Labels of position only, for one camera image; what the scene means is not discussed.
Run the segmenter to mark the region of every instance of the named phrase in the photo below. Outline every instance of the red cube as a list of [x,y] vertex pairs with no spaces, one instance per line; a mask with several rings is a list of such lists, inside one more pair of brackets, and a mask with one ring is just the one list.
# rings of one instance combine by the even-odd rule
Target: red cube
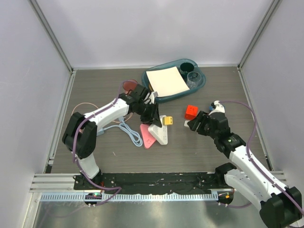
[[185,119],[186,120],[193,120],[196,117],[196,115],[198,114],[198,110],[199,110],[198,107],[188,105],[187,110],[186,110],[186,114],[185,114]]

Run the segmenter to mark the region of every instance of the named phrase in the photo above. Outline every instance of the light blue extension cord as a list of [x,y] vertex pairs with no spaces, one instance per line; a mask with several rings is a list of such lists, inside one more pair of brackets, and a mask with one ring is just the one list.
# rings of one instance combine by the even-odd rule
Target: light blue extension cord
[[126,132],[130,136],[130,138],[131,138],[131,140],[132,140],[132,142],[134,143],[135,146],[137,146],[137,147],[142,146],[143,145],[142,144],[143,140],[142,140],[141,136],[139,135],[139,133],[136,132],[136,131],[133,131],[129,127],[129,125],[127,125],[125,123],[123,116],[119,117],[118,120],[121,122],[120,124],[112,125],[112,126],[101,129],[99,132],[97,132],[97,136],[103,134],[105,132],[105,130],[108,130],[112,127],[119,127],[121,130],[123,130],[124,132]]

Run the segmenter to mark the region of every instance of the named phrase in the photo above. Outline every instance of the plastic tray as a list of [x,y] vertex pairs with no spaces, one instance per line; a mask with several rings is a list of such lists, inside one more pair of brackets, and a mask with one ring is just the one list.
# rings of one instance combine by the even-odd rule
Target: plastic tray
[[[193,88],[193,89],[190,89],[190,90],[172,95],[172,96],[157,97],[157,98],[155,98],[155,101],[157,103],[164,103],[164,102],[172,101],[174,99],[177,99],[177,98],[180,98],[180,97],[183,97],[183,96],[187,96],[189,94],[193,94],[194,92],[198,91],[200,88],[202,88],[205,85],[205,83],[206,83],[205,75],[200,70],[200,68],[198,67],[196,62],[192,61],[191,59],[187,59],[187,58],[183,58],[183,59],[179,59],[179,60],[175,60],[175,61],[172,61],[172,62],[169,62],[169,63],[162,64],[162,65],[154,66],[154,67],[152,67],[152,68],[150,68],[146,71],[163,70],[163,69],[171,68],[171,67],[174,67],[174,66],[177,67],[178,70],[180,70],[180,65],[182,63],[185,63],[185,62],[192,63],[194,65],[194,71],[200,73],[200,75],[202,77],[202,81],[199,84],[199,86],[196,87],[196,88]],[[149,79],[148,79],[146,71],[144,71],[143,74],[142,74],[142,85],[146,88],[149,88]]]

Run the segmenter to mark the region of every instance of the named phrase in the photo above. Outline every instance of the white wall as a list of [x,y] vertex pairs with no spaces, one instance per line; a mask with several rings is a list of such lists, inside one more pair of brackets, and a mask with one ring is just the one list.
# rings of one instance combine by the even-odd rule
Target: white wall
[[243,72],[270,160],[304,195],[304,1],[284,0]]
[[46,165],[68,80],[26,0],[0,1],[0,223],[18,228],[34,173]]
[[271,0],[38,0],[73,67],[238,64]]

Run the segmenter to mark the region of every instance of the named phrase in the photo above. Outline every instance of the yellow cube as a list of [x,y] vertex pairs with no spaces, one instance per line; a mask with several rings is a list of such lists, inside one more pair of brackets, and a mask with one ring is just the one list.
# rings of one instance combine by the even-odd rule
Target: yellow cube
[[163,125],[172,125],[173,124],[173,117],[172,116],[166,116],[162,119]]

